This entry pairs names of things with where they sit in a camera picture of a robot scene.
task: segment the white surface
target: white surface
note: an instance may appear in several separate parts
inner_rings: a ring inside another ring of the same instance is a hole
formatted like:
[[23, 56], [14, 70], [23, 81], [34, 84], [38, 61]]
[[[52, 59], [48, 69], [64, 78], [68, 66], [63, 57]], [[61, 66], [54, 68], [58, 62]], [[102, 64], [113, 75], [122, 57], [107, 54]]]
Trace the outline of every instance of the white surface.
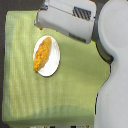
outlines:
[[[35, 58], [35, 53], [39, 48], [39, 45], [42, 43], [42, 41], [48, 36], [43, 36], [41, 37], [34, 48], [34, 53], [33, 53], [33, 60]], [[51, 51], [50, 51], [50, 55], [48, 58], [48, 61], [46, 62], [46, 64], [44, 65], [43, 68], [41, 68], [38, 73], [42, 76], [51, 76], [58, 68], [59, 66], [59, 61], [60, 61], [60, 50], [59, 50], [59, 46], [56, 42], [56, 40], [51, 37], [52, 39], [52, 45], [51, 45]]]
[[101, 43], [114, 61], [98, 91], [94, 128], [128, 128], [128, 1], [107, 2], [98, 26]]
[[[91, 11], [91, 20], [87, 21], [73, 16], [74, 7]], [[88, 0], [51, 0], [47, 11], [39, 10], [35, 25], [39, 28], [56, 30], [66, 36], [69, 36], [70, 33], [85, 39], [86, 43], [90, 43], [95, 14], [96, 5]]]

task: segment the plate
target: plate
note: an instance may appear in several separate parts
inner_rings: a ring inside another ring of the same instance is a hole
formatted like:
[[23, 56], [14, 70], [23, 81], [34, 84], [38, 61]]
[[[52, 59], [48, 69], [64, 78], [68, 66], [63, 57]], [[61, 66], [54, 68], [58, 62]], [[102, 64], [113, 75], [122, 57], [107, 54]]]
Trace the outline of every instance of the plate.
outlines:
[[[51, 36], [43, 36], [41, 37], [34, 48], [34, 53], [33, 53], [33, 60], [35, 58], [35, 54], [36, 51], [39, 48], [39, 45], [42, 43], [42, 41], [46, 38], [46, 37], [51, 37]], [[59, 50], [59, 46], [56, 42], [56, 40], [51, 37], [52, 40], [52, 44], [51, 44], [51, 50], [50, 50], [50, 54], [49, 54], [49, 58], [48, 61], [46, 62], [46, 64], [44, 65], [43, 68], [41, 68], [38, 73], [42, 76], [51, 76], [53, 75], [53, 73], [55, 73], [55, 71], [57, 70], [58, 66], [59, 66], [59, 62], [60, 62], [60, 50]]]

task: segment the orange food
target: orange food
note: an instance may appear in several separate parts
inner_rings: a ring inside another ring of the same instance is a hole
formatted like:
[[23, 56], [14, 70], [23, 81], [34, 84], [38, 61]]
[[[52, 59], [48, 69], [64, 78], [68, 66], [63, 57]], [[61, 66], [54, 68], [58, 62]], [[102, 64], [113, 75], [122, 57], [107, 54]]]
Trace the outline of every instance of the orange food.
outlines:
[[39, 48], [35, 54], [33, 70], [38, 71], [45, 65], [48, 60], [51, 49], [51, 37], [47, 37], [39, 45]]

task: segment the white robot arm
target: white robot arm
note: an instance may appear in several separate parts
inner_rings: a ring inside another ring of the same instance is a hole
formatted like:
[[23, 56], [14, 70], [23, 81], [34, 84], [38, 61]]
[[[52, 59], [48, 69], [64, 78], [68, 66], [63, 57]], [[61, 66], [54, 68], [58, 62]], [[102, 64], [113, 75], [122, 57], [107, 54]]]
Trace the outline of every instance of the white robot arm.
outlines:
[[96, 41], [111, 74], [96, 97], [94, 128], [128, 128], [128, 0], [110, 0], [101, 11], [89, 0], [44, 0], [35, 26]]

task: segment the green tablecloth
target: green tablecloth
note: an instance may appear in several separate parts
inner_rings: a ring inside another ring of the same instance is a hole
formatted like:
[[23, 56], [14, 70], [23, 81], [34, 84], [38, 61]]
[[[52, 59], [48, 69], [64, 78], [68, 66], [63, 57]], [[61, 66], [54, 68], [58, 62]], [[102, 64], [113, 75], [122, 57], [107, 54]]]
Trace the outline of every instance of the green tablecloth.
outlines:
[[[2, 119], [10, 126], [93, 124], [95, 97], [110, 67], [95, 43], [84, 44], [34, 26], [37, 11], [10, 11], [6, 17]], [[37, 40], [50, 35], [61, 60], [51, 77], [33, 71]]]

